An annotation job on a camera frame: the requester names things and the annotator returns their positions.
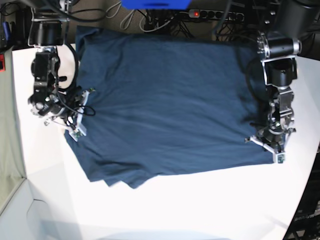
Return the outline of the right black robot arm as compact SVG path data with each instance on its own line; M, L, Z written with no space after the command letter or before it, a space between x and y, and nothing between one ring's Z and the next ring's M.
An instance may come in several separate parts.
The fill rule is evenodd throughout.
M69 21L73 18L72 7L76 3L75 0L39 0L31 8L28 37L28 45L37 50L31 64L34 77L33 94L28 99L32 106L31 112L39 118L45 118L45 125L57 123L60 119L60 124L75 140L87 134L82 123L83 117L93 117L96 114L87 105L94 89L83 90L77 85L79 59L75 49L67 42ZM75 63L71 83L65 88L60 83L68 78L58 74L61 66L59 46L67 46Z

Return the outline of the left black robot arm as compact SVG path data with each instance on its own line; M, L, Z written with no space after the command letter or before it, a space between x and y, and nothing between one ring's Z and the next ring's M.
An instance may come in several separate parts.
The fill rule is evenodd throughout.
M269 8L255 40L258 57L251 60L245 70L251 95L263 104L249 77L252 64L260 62L268 97L267 120L246 141L263 147L278 159L285 157L287 141L296 131L292 108L294 92L290 85L298 77L296 58L303 48L300 37L313 24L319 11L318 0L282 0L277 10Z

